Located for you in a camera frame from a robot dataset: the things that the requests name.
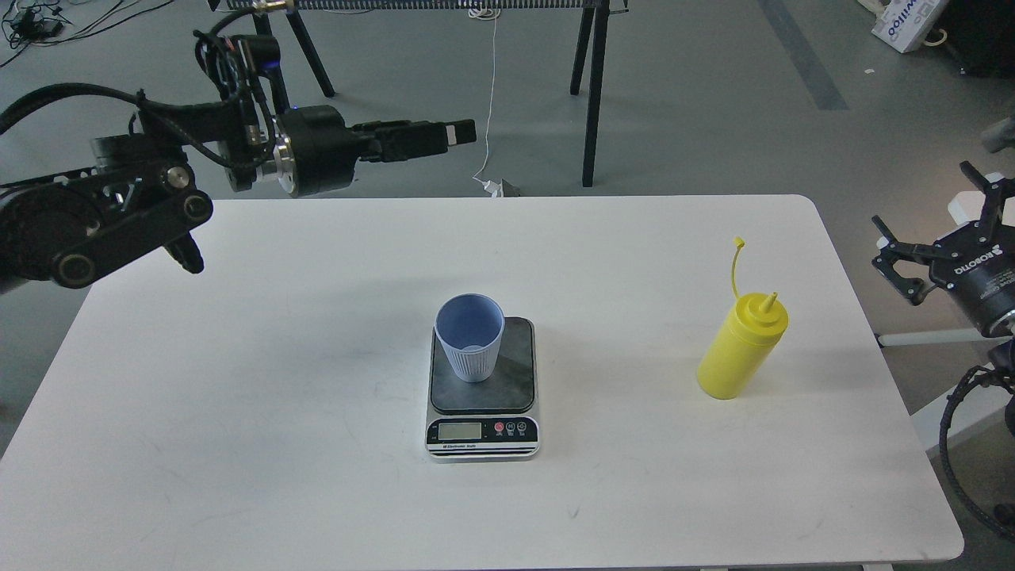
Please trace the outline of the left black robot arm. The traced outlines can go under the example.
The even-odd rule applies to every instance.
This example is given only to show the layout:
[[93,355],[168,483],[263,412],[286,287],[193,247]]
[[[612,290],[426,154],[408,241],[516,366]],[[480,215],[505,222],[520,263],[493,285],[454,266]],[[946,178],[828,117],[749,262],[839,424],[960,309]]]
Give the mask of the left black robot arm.
[[291,197],[348,187],[358,163],[398,163],[474,144],[472,120],[347,125],[335,108],[287,108],[272,35],[197,33],[198,62],[218,102],[170,105],[142,91],[86,83],[33,90],[2,113],[8,131],[30,113],[94,95],[135,109],[129,132],[95,138],[94,165],[2,186],[2,290],[54,282],[81,289],[156,249],[190,274],[205,266],[192,231],[213,217],[187,148],[224,167],[236,192],[275,179]]

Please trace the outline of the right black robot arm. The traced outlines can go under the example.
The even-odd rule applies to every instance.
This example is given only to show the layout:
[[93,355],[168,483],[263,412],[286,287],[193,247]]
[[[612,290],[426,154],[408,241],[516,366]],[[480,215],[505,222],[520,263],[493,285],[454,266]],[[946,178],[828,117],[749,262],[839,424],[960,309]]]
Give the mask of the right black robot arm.
[[1013,180],[985,176],[967,160],[959,168],[982,195],[979,216],[960,221],[931,243],[900,241],[874,216],[882,239],[872,265],[907,303],[918,306],[941,289],[983,339],[1001,341],[987,354],[986,365],[972,366],[935,402],[941,420],[929,434],[929,449],[938,454],[951,491],[969,514],[993,536],[1013,542],[1013,503],[982,509],[962,487],[949,450],[951,439],[964,442],[993,423],[1013,431],[1014,232],[1004,223]]

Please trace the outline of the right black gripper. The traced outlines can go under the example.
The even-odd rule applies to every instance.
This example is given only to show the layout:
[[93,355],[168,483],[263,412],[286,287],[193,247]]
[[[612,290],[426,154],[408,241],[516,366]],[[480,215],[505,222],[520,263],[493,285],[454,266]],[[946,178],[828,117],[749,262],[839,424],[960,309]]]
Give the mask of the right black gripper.
[[[872,223],[885,244],[879,246],[872,265],[911,306],[923,304],[939,286],[983,337],[1009,336],[1013,334],[1014,228],[1002,224],[1005,202],[1014,195],[1014,181],[991,182],[968,160],[959,168],[985,198],[979,219],[934,243],[907,243],[899,241],[881,217],[873,216]],[[898,263],[925,266],[929,276],[904,276],[895,268]]]

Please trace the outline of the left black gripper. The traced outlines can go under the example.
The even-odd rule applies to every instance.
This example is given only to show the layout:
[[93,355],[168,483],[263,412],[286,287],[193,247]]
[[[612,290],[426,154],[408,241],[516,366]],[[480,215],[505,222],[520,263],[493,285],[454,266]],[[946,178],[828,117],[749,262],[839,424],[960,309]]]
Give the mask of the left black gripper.
[[329,105],[290,109],[276,116],[276,134],[280,185],[294,198],[347,188],[359,160],[405,162],[442,155],[449,146],[477,140],[476,125],[470,119],[370,121],[351,129],[341,113]]

